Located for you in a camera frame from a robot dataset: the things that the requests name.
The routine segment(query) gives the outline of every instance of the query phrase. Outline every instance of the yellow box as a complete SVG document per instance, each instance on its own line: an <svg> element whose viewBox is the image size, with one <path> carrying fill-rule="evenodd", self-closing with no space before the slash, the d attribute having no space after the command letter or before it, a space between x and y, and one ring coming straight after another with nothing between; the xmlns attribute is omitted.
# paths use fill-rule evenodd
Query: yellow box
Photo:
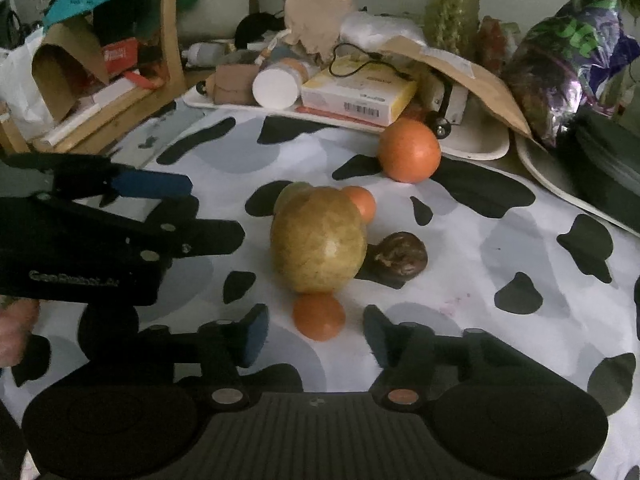
<svg viewBox="0 0 640 480"><path fill-rule="evenodd" d="M364 61L350 56L337 59L334 73L357 70ZM415 80L400 77L389 66L371 63L348 77L334 77L323 70L301 90L303 105L325 112L389 126L402 113L418 89Z"/></svg>

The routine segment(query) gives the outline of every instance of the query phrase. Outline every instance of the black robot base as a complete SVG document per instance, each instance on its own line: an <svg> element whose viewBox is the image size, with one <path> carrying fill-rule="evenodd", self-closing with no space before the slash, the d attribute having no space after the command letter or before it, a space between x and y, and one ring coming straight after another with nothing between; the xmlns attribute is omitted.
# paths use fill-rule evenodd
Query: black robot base
<svg viewBox="0 0 640 480"><path fill-rule="evenodd" d="M587 480L607 418L588 394L482 331L436 336L376 307L368 392L311 394L289 365L240 376L268 311L172 335L151 327L37 396L22 424L42 480ZM201 378L173 384L174 363ZM437 396L439 367L453 387Z"/></svg>

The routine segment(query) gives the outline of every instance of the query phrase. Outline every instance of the white plastic bag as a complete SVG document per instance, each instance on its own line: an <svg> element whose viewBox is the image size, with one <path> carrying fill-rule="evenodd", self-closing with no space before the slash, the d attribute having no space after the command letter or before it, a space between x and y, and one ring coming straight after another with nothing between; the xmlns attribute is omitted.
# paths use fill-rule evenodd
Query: white plastic bag
<svg viewBox="0 0 640 480"><path fill-rule="evenodd" d="M353 43L367 52L376 52L388 40L404 36L427 46L424 33L414 22L393 16L374 16L368 12L347 14L340 27L340 40Z"/></svg>
<svg viewBox="0 0 640 480"><path fill-rule="evenodd" d="M35 31L0 64L0 100L9 105L25 140L46 133L56 124L31 76L31 60L42 38L42 29Z"/></svg>

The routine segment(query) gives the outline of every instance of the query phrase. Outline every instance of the purple bag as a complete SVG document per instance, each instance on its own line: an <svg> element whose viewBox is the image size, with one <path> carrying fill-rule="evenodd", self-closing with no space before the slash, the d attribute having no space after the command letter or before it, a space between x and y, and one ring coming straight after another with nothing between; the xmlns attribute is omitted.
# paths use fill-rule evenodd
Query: purple bag
<svg viewBox="0 0 640 480"><path fill-rule="evenodd" d="M555 149L581 105L605 111L604 85L640 56L618 0L571 0L526 35L502 72L534 136Z"/></svg>

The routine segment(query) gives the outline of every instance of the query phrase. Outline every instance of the red box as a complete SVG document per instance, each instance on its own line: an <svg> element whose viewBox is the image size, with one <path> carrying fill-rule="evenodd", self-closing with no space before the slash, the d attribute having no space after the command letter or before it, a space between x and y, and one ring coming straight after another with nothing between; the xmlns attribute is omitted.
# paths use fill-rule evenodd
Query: red box
<svg viewBox="0 0 640 480"><path fill-rule="evenodd" d="M113 78L138 64L138 40L136 38L108 44L102 48L102 52L109 78Z"/></svg>

